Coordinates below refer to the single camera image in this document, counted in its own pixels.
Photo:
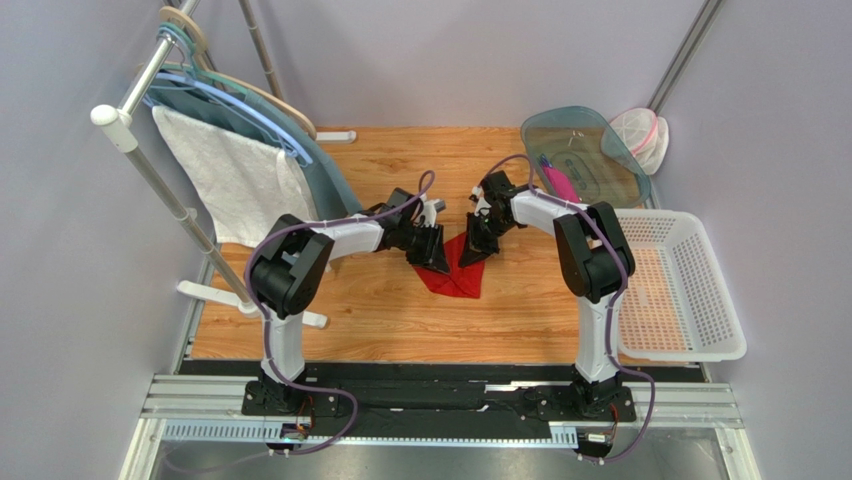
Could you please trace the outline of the red paper napkin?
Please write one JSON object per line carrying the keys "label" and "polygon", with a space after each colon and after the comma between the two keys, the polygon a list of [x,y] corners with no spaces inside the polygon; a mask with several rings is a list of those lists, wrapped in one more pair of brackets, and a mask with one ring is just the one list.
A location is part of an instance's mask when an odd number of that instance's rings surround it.
{"label": "red paper napkin", "polygon": [[448,264],[451,267],[449,274],[441,274],[421,267],[414,268],[419,279],[430,292],[455,298],[478,299],[481,296],[485,263],[479,262],[467,267],[459,266],[466,239],[467,234],[460,233],[444,243]]}

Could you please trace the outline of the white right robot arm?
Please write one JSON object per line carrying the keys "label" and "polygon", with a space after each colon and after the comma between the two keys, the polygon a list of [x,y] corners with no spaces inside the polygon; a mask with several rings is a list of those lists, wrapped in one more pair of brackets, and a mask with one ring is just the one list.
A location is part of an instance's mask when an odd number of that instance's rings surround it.
{"label": "white right robot arm", "polygon": [[635,260],[614,208],[553,197],[516,186],[503,171],[472,189],[466,240],[459,265],[469,267],[499,252],[499,239],[517,227],[534,227],[556,242],[562,278],[578,301],[579,347],[573,382],[585,404],[611,400],[621,388],[614,352],[621,295]]}

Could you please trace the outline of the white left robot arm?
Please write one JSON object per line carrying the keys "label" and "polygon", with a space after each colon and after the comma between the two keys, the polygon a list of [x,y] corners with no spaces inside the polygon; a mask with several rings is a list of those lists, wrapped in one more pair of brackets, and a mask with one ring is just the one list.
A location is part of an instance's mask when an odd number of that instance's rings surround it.
{"label": "white left robot arm", "polygon": [[305,393],[303,318],[328,263],[356,254],[398,249],[406,261],[447,275],[441,199],[395,189],[389,200],[353,216],[304,222],[286,214],[255,248],[244,272],[246,287],[263,316],[264,357],[259,382],[274,399],[293,404]]}

